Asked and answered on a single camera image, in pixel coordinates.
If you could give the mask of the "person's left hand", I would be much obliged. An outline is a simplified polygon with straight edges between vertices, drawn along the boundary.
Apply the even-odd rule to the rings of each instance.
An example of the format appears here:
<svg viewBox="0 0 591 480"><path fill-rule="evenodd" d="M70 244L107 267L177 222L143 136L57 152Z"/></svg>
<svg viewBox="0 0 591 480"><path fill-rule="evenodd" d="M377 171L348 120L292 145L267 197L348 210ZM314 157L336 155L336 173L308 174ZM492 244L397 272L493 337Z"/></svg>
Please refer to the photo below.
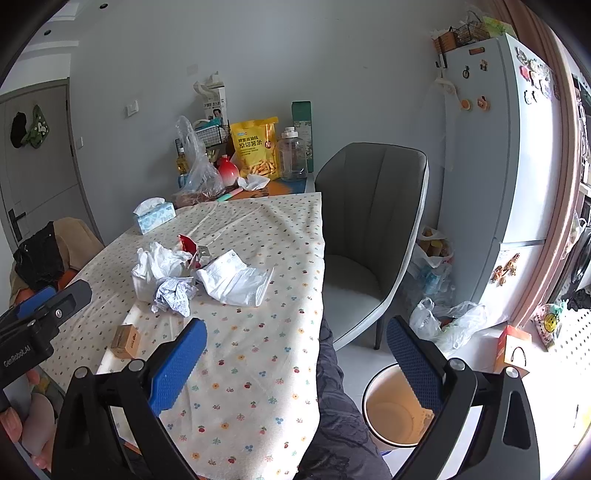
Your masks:
<svg viewBox="0 0 591 480"><path fill-rule="evenodd" d="M51 401L36 390L40 381L35 368L2 390L1 424L38 469L51 472L56 420Z"/></svg>

